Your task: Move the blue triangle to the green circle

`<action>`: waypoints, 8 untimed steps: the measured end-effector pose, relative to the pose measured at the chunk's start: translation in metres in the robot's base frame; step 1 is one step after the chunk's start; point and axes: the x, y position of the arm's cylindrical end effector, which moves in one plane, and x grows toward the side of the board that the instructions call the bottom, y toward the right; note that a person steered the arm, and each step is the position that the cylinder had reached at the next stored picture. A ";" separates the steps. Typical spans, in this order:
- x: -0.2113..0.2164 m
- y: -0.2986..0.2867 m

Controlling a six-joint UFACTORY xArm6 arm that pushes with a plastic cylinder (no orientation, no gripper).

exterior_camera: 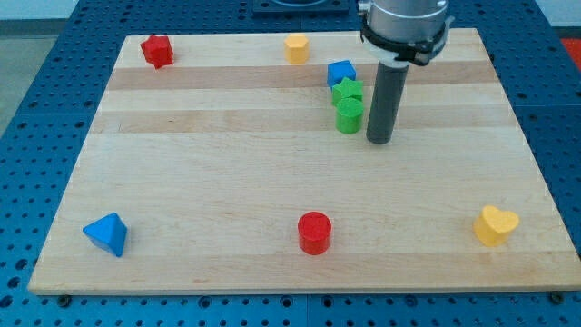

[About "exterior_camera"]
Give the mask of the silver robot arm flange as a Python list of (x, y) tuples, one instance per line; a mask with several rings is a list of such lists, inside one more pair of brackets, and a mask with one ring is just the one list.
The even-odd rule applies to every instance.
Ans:
[(454, 20), (448, 0), (362, 0), (357, 7), (361, 42), (381, 64), (397, 69), (429, 64)]

